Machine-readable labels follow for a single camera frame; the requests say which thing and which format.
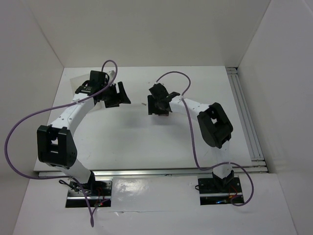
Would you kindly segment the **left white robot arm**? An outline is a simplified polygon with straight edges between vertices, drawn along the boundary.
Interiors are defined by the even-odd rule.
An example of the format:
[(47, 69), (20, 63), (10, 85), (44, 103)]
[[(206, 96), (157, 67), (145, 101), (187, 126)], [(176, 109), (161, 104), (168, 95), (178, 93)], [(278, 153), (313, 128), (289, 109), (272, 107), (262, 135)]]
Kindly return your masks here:
[(92, 191), (101, 184), (96, 182), (94, 173), (78, 160), (73, 136), (86, 114), (98, 102), (103, 101), (106, 108), (131, 102), (123, 83), (114, 83), (115, 77), (116, 72), (113, 70), (92, 70), (89, 79), (76, 89), (73, 105), (66, 107), (50, 125), (41, 125), (37, 130), (39, 161), (75, 178), (87, 191)]

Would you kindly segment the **white cardboard box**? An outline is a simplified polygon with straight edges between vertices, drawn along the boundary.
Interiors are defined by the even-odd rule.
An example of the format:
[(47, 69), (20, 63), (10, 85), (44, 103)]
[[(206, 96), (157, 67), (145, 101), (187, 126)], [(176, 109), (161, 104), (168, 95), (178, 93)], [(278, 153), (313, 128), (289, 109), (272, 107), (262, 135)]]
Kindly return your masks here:
[(81, 75), (81, 76), (77, 76), (77, 77), (71, 78), (70, 79), (70, 85), (71, 85), (72, 93), (75, 94), (75, 91), (80, 86), (82, 86), (85, 81), (88, 81), (88, 80), (89, 80), (89, 74), (84, 74), (84, 75)]

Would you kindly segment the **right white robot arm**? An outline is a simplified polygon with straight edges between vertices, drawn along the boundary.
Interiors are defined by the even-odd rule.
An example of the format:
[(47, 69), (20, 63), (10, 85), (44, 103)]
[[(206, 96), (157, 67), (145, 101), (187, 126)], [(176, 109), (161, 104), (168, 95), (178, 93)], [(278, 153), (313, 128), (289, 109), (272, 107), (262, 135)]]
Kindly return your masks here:
[[(196, 167), (201, 171), (213, 170), (212, 177), (216, 189), (222, 191), (234, 178), (234, 171), (229, 162), (229, 142), (233, 132), (233, 126), (221, 104), (203, 104), (184, 98), (183, 95), (172, 92), (160, 84), (154, 84), (150, 89), (148, 98), (148, 114), (167, 116), (170, 113), (187, 115), (193, 157)], [(209, 167), (201, 167), (195, 145), (195, 136), (192, 121), (196, 121), (200, 128), (203, 141), (213, 150), (217, 164)]]

